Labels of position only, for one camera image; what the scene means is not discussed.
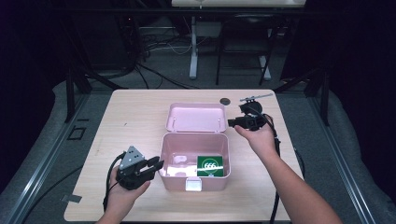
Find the table leg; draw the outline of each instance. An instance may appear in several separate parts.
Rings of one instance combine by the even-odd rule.
[[[198,49],[197,49],[197,35],[195,17],[191,18],[191,65],[190,65],[190,79],[197,78],[198,66]]]
[[[263,55],[260,56],[259,60],[260,60],[260,66],[264,67],[265,66],[265,62],[266,62],[265,56],[263,56]],[[268,66],[267,66],[267,69],[265,70],[264,80],[265,81],[271,81],[271,74],[270,74],[270,69],[268,68]]]

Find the human hand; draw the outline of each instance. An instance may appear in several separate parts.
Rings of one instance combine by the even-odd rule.
[[[116,176],[119,167],[113,168],[110,175],[110,187],[117,183]],[[150,185],[146,181],[138,189],[128,190],[116,184],[108,193],[107,208],[97,223],[120,223],[134,206],[134,201],[140,197]]]
[[[274,133],[268,124],[265,124],[257,131],[250,131],[235,125],[235,130],[241,136],[245,137],[253,151],[260,157],[266,153],[276,152]]]

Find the pink plastic box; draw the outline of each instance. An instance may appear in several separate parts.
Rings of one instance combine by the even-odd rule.
[[[231,172],[222,104],[174,103],[169,109],[159,171],[168,190],[223,190]],[[197,176],[198,156],[221,156],[224,176]]]

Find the green label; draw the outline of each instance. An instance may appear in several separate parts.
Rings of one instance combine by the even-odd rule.
[[[224,176],[221,156],[198,156],[198,176]]]

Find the wooden table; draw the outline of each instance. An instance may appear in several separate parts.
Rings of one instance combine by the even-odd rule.
[[[93,140],[73,194],[79,203],[70,202],[64,213],[67,221],[95,221],[103,214],[106,174],[111,162],[135,146],[146,158],[161,154],[165,122],[172,103],[218,103],[226,105],[227,119],[243,114],[239,99],[272,93],[258,99],[263,112],[274,118],[281,140],[282,159],[302,176],[289,133],[275,94],[269,90],[121,90],[114,91]],[[233,128],[224,132],[229,138],[231,175],[222,191],[168,191],[159,174],[145,194],[138,198],[125,221],[262,221],[270,219],[275,187],[248,141]],[[290,220],[282,203],[276,220]]]

